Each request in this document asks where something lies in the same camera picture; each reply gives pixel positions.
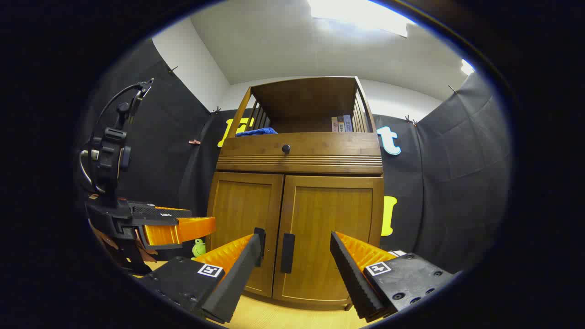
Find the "black handle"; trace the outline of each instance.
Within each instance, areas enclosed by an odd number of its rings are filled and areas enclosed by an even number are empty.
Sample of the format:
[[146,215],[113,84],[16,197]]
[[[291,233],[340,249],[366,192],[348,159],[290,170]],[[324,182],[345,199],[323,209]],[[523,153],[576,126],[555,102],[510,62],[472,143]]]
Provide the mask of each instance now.
[[263,228],[254,227],[254,234],[260,238],[260,257],[256,261],[256,266],[262,266],[262,259],[264,259],[264,245],[266,242],[266,232]]
[[283,258],[280,262],[280,271],[291,273],[293,271],[294,234],[285,233],[283,238]]

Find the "book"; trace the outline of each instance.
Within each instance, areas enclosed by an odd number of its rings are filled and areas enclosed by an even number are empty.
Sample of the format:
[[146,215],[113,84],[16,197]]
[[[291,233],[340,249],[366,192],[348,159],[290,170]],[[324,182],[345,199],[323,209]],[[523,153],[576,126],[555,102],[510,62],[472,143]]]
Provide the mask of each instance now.
[[343,115],[343,122],[345,123],[345,131],[353,132],[352,117],[349,114]]
[[343,123],[343,117],[337,117],[337,125],[339,127],[339,132],[345,132],[345,123]]
[[331,126],[333,128],[333,132],[339,132],[339,125],[337,123],[337,117],[336,116],[332,116],[331,117]]

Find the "wooden cabinet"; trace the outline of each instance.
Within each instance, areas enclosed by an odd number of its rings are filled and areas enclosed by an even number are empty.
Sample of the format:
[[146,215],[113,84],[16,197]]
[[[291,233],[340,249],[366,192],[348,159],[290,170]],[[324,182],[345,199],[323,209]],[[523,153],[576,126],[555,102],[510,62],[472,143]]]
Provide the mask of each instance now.
[[[248,130],[270,126],[279,134],[236,138],[238,125],[231,126],[209,194],[216,232],[208,247],[264,228],[264,260],[246,291],[303,304],[346,304],[349,294],[329,251],[331,231],[379,246],[384,201],[380,145],[359,80],[250,87],[235,122],[252,95]],[[351,116],[353,132],[332,132],[331,117],[343,114]]]

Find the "cabinet door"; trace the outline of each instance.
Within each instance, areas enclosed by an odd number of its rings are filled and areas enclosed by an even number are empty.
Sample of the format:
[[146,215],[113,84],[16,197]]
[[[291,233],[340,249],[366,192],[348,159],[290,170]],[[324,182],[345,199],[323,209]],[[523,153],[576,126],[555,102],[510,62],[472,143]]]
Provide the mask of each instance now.
[[254,233],[254,227],[266,230],[264,260],[252,270],[245,289],[267,297],[272,295],[283,177],[216,172],[207,206],[208,216],[215,216],[216,225],[207,245],[210,250]]
[[[349,293],[329,251],[331,231],[379,246],[383,194],[381,177],[286,176],[273,297],[305,304],[347,303]],[[282,268],[284,260],[288,271],[290,255],[285,234],[294,235],[290,273]]]

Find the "black cable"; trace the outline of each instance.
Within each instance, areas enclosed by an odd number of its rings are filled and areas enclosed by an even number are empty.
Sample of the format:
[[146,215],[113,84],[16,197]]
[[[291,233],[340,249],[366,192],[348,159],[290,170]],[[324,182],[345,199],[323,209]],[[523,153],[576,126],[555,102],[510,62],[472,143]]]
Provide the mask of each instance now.
[[108,109],[108,107],[116,100],[116,98],[120,97],[122,94],[124,94],[125,92],[132,90],[136,87],[140,87],[140,84],[133,84],[133,85],[129,85],[128,87],[122,89],[121,91],[119,91],[116,95],[114,95],[114,97],[112,97],[112,99],[110,99],[108,101],[108,103],[106,104],[106,106],[104,106],[104,108],[102,109],[102,111],[99,113],[98,115],[98,119],[95,121],[94,124],[94,128],[91,131],[91,136],[90,136],[90,146],[87,150],[88,152],[88,156],[87,156],[87,165],[88,165],[88,169],[89,169],[89,177],[91,179],[91,184],[92,187],[94,188],[95,191],[99,192],[98,190],[98,186],[96,184],[96,179],[94,178],[94,168],[91,166],[91,151],[93,150],[93,143],[94,143],[94,137],[95,137],[95,130],[98,127],[99,124],[99,120],[102,118],[102,116],[104,115],[106,109]]

